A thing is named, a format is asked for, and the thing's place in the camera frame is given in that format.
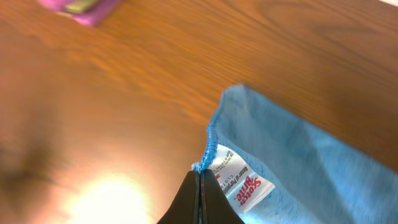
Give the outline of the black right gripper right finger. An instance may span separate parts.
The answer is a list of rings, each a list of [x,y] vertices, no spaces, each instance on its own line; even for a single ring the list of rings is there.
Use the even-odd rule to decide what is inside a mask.
[[[206,169],[200,176],[201,222],[203,224],[244,224],[224,195],[214,173]]]

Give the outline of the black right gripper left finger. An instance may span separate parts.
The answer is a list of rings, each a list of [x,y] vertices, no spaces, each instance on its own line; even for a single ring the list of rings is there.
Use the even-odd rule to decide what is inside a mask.
[[[169,209],[158,224],[199,224],[200,178],[196,171],[189,171]]]

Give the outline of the blue microfiber cloth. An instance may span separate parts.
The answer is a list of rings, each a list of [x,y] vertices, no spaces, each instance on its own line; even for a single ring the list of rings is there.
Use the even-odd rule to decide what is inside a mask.
[[[193,170],[245,223],[396,223],[397,173],[245,85],[226,89]]]

